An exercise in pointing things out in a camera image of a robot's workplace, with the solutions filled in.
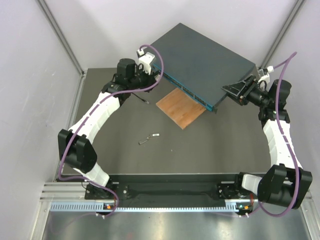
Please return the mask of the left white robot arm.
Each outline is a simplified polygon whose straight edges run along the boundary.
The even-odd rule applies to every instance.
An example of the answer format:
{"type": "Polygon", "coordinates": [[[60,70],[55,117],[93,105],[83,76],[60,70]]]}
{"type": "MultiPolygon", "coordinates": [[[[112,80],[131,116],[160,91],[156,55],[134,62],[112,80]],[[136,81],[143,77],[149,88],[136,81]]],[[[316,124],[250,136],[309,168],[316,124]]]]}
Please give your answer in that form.
{"type": "Polygon", "coordinates": [[[110,176],[98,164],[94,139],[131,94],[149,92],[158,84],[164,71],[154,70],[152,65],[146,60],[121,59],[111,81],[103,86],[89,110],[69,129],[58,133],[60,167],[74,169],[79,179],[87,181],[89,188],[104,199],[114,194],[114,187],[110,176]]]}

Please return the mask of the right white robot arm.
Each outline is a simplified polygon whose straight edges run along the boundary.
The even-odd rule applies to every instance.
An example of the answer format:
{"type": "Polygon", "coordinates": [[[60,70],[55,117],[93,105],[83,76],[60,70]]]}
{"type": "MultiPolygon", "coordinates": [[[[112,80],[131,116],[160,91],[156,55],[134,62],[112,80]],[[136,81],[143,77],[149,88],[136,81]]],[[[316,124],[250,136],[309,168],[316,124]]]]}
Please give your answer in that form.
{"type": "Polygon", "coordinates": [[[266,136],[270,169],[260,177],[241,172],[233,185],[233,192],[239,198],[250,193],[262,203],[297,209],[300,207],[313,181],[312,173],[303,170],[290,137],[290,118],[285,110],[292,85],[286,80],[275,80],[270,89],[251,75],[245,80],[225,85],[227,96],[241,106],[252,103],[259,107],[258,119],[266,136]]]}

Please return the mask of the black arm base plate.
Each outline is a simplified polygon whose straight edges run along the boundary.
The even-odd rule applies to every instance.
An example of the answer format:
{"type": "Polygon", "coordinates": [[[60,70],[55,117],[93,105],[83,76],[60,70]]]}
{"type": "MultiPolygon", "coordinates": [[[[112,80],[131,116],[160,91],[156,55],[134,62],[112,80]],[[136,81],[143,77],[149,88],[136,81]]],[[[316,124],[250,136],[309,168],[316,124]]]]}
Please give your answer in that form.
{"type": "Polygon", "coordinates": [[[227,201],[257,199],[241,187],[243,173],[112,174],[111,194],[102,198],[85,186],[85,200],[109,202],[113,207],[221,207],[227,201]]]}

